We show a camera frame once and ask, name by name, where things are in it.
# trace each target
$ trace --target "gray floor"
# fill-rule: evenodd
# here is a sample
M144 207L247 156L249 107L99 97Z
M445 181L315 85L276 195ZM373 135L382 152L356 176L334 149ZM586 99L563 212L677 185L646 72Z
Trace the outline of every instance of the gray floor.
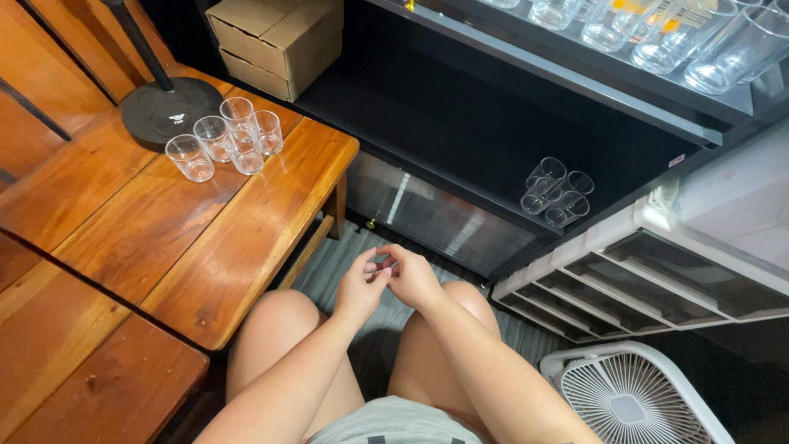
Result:
M417 244L404 239L392 239L391 233L387 233L387 237L401 243L405 248L425 255L440 282L465 280L479 283L479 278L473 273L425 251ZM337 285L353 258L374 246L386 245L390 240L348 221L342 240L324 239L293 288L309 296L324 313L331 314L334 310ZM495 308L493 311L499 322L502 340L532 365L537 364L548 353L569 347L566 340L554 333ZM353 339L348 354L366 400L381 397L386 393L400 332L412 312L412 309L401 303L387 289L376 312Z

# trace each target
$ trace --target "white fan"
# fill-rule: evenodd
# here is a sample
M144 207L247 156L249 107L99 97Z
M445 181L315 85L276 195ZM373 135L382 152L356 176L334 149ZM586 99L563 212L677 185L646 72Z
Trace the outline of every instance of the white fan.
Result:
M606 444L734 444L680 369L648 345L555 352L540 371Z

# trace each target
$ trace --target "black round lamp base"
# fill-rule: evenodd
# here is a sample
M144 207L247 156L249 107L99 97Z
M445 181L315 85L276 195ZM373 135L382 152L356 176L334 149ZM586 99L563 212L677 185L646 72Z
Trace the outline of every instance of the black round lamp base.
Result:
M191 134L195 122L219 115L222 94L211 84L192 77L172 77L173 92L151 82L132 91L121 105L123 125L143 148L164 152L179 134Z

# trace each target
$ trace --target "leg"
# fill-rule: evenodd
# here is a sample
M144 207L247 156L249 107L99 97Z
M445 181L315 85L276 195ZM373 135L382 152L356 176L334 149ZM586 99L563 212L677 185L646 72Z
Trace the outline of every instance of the leg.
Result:
M328 214L335 218L335 224L329 230L329 237L340 240L345 233L345 196L348 173L343 171L340 179L335 185L335 190L323 204L323 214Z
M493 310L474 286L466 282L445 282L441 287L500 337ZM387 393L440 408L483 433L487 432L438 339L419 312L411 315L402 330Z
M325 321L326 315L300 292L275 290L262 295L249 312L238 340L230 350L226 402L230 402ZM359 383L346 356L305 438L364 404Z

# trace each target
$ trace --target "fan grille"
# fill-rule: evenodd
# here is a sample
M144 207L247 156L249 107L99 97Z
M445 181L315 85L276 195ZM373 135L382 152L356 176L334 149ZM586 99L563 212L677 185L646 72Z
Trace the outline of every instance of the fan grille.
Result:
M707 431L666 376L633 353L568 370L561 390L606 444L707 444Z

